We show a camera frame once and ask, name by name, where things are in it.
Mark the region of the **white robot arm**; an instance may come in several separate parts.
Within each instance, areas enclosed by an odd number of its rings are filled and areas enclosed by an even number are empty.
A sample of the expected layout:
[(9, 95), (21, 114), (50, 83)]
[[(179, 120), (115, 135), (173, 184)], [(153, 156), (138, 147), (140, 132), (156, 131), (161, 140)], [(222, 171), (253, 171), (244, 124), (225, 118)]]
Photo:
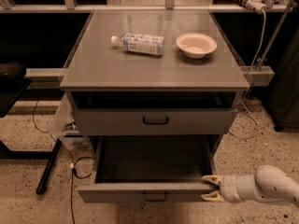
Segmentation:
[(299, 207), (299, 184), (272, 165), (259, 167), (253, 175), (204, 175), (201, 180), (219, 187), (218, 190), (201, 195), (208, 202), (254, 201)]

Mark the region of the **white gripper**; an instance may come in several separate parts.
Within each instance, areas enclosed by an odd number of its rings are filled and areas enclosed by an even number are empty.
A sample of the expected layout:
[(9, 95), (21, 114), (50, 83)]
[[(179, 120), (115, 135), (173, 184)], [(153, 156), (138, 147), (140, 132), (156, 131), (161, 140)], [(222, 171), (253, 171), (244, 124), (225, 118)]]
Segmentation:
[(201, 180), (220, 186), (220, 191), (215, 190), (208, 194), (202, 194), (201, 198), (207, 202), (224, 203), (242, 203), (243, 200), (237, 189), (236, 175), (203, 175)]

